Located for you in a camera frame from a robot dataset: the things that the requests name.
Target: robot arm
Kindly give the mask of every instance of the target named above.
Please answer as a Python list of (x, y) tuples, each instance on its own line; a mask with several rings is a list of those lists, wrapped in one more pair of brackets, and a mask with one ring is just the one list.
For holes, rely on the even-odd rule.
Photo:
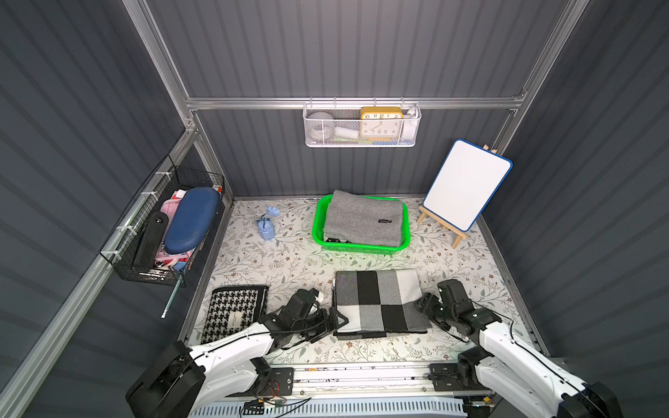
[(622, 417), (609, 389), (601, 383), (588, 385), (515, 339), (497, 314), (474, 307), (458, 280), (445, 280), (437, 287), (441, 302), (426, 293), (416, 307), (443, 329), (453, 326), (476, 344), (458, 356), (458, 374), (465, 385), (489, 387), (530, 418)]
[[(237, 334), (191, 348), (171, 344), (126, 394), (135, 417), (182, 418), (254, 385), (264, 389), (271, 371), (265, 354), (285, 347), (294, 335), (302, 339), (296, 344), (316, 342), (335, 329), (338, 316), (320, 308), (319, 299), (317, 290), (300, 289), (278, 313)], [(340, 326), (348, 322), (339, 318)]]

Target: green plastic basket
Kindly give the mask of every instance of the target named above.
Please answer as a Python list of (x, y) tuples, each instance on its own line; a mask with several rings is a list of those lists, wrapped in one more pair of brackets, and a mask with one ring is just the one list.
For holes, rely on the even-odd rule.
[[(368, 199), (378, 200), (398, 200), (391, 197), (365, 197)], [(384, 245), (365, 245), (345, 242), (326, 242), (323, 239), (323, 227), (325, 226), (325, 215), (328, 212), (328, 206), (330, 206), (331, 201), (332, 195), (324, 196), (320, 199), (320, 201), (318, 201), (316, 215), (314, 216), (314, 227), (311, 229), (311, 235), (314, 237), (314, 241), (323, 246), (323, 248), (333, 251), (347, 251), (349, 253), (393, 255), (394, 253), (405, 249), (411, 243), (411, 231), (409, 230), (409, 209), (407, 209), (407, 205), (405, 205), (404, 202), (402, 203), (402, 206), (404, 207), (404, 221), (402, 222), (402, 245), (399, 247), (385, 247)]]

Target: fabric label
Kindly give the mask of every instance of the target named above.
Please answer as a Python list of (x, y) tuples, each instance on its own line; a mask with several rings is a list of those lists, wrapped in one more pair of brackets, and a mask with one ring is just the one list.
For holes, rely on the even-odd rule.
[(243, 316), (244, 316), (243, 312), (230, 312), (230, 315), (227, 317), (227, 327), (241, 328)]

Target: folded blanket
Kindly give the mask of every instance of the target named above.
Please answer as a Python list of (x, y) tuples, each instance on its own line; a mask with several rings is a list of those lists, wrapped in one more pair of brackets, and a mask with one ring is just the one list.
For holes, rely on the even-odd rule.
[(335, 336), (375, 338), (387, 333), (424, 334), (429, 320), (413, 303), (422, 293), (414, 269), (377, 272), (337, 272), (335, 308), (349, 319)]
[(335, 190), (323, 227), (325, 240), (367, 245), (402, 245), (404, 205), (397, 200), (368, 199)]
[(201, 344), (220, 340), (251, 326), (267, 308), (269, 287), (223, 286), (211, 293)]

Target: floral tablecloth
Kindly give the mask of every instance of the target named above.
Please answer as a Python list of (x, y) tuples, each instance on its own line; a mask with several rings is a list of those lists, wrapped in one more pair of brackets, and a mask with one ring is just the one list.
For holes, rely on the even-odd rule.
[[(199, 344), (211, 291), (218, 287), (267, 284), (268, 310), (287, 303), (297, 289), (316, 288), (325, 294), (322, 305), (330, 306), (335, 271), (403, 268), (417, 270), (423, 291), (436, 292), (436, 284), (444, 279), (460, 280), (473, 301), (513, 318), (514, 333), (528, 340), (477, 224), (455, 250), (451, 248), (454, 233), (429, 219), (417, 224), (422, 199), (402, 201), (409, 208), (411, 245), (393, 256), (323, 250), (311, 238), (316, 199), (236, 201), (188, 344)], [(267, 206), (281, 211), (274, 218), (273, 241), (263, 241), (256, 228)], [(272, 364), (443, 360), (455, 359), (471, 346), (433, 328), (427, 334), (352, 341), (330, 335), (314, 344), (277, 350), (266, 358)]]

